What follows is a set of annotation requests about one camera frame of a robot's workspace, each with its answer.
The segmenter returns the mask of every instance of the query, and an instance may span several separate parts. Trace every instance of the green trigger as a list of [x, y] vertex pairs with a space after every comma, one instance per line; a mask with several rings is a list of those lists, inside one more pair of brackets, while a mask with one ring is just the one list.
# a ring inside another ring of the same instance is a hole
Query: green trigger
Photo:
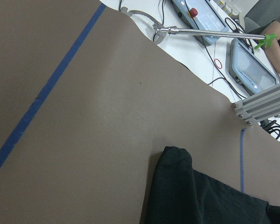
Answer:
[[259, 44], [255, 47], [255, 49], [261, 47], [262, 45], [265, 45], [265, 48], [269, 48], [272, 45], [273, 39], [275, 39], [277, 35], [275, 33], [265, 35], [264, 40], [260, 40]]

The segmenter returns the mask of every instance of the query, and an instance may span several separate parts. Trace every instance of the white table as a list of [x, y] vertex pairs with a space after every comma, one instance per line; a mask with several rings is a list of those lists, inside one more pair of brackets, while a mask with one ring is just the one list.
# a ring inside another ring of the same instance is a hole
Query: white table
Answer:
[[[119, 0], [100, 0], [102, 3], [110, 8], [118, 10]], [[129, 10], [140, 10], [153, 16], [156, 20], [162, 21], [161, 0], [123, 0], [121, 7], [127, 7]], [[224, 19], [229, 17], [213, 0], [210, 1], [219, 15]], [[177, 26], [179, 28], [188, 28], [187, 25], [177, 16], [177, 13], [172, 7], [169, 0], [164, 4], [164, 26]], [[152, 21], [142, 15], [133, 15], [132, 20], [141, 30], [141, 32], [150, 40], [154, 36], [154, 30], [152, 27]], [[237, 84], [234, 79], [229, 75], [228, 66], [230, 59], [230, 45], [232, 38], [221, 37], [215, 44], [208, 46], [207, 49], [212, 56], [213, 60], [216, 58], [222, 63], [222, 69], [220, 71], [225, 75], [227, 80], [233, 85], [233, 87], [241, 95], [248, 97], [248, 93], [244, 88]], [[199, 77], [205, 83], [210, 83], [214, 79], [221, 77], [212, 61], [210, 60], [204, 46], [193, 36], [190, 35], [167, 35], [165, 39], [158, 45], [166, 53], [171, 55], [175, 60], [184, 64], [189, 70], [191, 70], [197, 77]], [[255, 56], [273, 73], [276, 71], [268, 61], [264, 51], [262, 49], [254, 50]], [[210, 85], [215, 90], [224, 94], [230, 102], [234, 103], [240, 100], [236, 94], [231, 90], [229, 85], [222, 79], [219, 79]], [[276, 118], [277, 123], [280, 124], [280, 118]]]

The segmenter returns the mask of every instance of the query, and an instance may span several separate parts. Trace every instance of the black fabric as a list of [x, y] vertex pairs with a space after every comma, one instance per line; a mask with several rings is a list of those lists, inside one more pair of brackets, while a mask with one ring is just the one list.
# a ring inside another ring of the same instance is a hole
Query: black fabric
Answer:
[[192, 168], [185, 149], [166, 147], [151, 185], [146, 224], [280, 224], [280, 207]]

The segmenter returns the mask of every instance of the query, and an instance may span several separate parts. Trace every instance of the blue tape line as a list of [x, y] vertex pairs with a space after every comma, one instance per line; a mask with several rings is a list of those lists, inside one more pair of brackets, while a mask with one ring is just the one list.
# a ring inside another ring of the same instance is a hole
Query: blue tape line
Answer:
[[243, 144], [244, 144], [244, 132], [245, 128], [241, 130], [241, 135], [239, 138], [239, 164], [240, 164], [240, 180], [241, 180], [241, 192], [244, 193], [245, 185], [244, 185], [244, 151], [243, 151]]
[[21, 136], [24, 134], [26, 128], [32, 121], [33, 117], [36, 115], [40, 107], [42, 106], [43, 102], [46, 100], [52, 89], [54, 88], [55, 84], [57, 83], [58, 79], [63, 74], [64, 70], [69, 65], [70, 61], [73, 59], [77, 51], [79, 50], [80, 46], [86, 39], [87, 35], [90, 33], [91, 29], [93, 28], [94, 24], [103, 13], [106, 5], [103, 3], [98, 7], [94, 15], [91, 17], [87, 25], [84, 27], [83, 31], [76, 39], [74, 44], [71, 46], [70, 50], [64, 56], [56, 70], [51, 75], [50, 79], [47, 81], [45, 86], [42, 88], [40, 93], [38, 94], [35, 101], [29, 107], [28, 111], [24, 114], [18, 125], [12, 131], [2, 148], [0, 149], [0, 168], [2, 167], [3, 163], [7, 159], [8, 155], [13, 150], [15, 144], [20, 140]]

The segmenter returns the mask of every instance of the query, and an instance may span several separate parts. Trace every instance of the reacher grabber tool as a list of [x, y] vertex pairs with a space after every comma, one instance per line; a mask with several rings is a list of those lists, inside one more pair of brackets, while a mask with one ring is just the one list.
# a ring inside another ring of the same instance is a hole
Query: reacher grabber tool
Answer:
[[121, 8], [121, 12], [131, 17], [134, 14], [139, 14], [146, 16], [149, 18], [153, 24], [153, 28], [156, 34], [156, 40], [154, 41], [156, 44], [159, 44], [163, 41], [167, 34], [172, 35], [193, 35], [193, 36], [219, 36], [219, 37], [229, 37], [229, 38], [245, 38], [245, 39], [253, 39], [260, 40], [261, 45], [265, 45], [265, 47], [270, 47], [273, 39], [275, 38], [274, 34], [271, 35], [254, 35], [254, 34], [241, 34], [241, 33], [229, 33], [229, 32], [218, 32], [218, 31], [209, 31], [209, 30], [197, 30], [197, 29], [187, 29], [187, 28], [178, 28], [178, 27], [164, 27], [160, 22], [158, 22], [151, 15], [139, 11], [139, 10], [131, 10], [127, 11], [126, 7]]

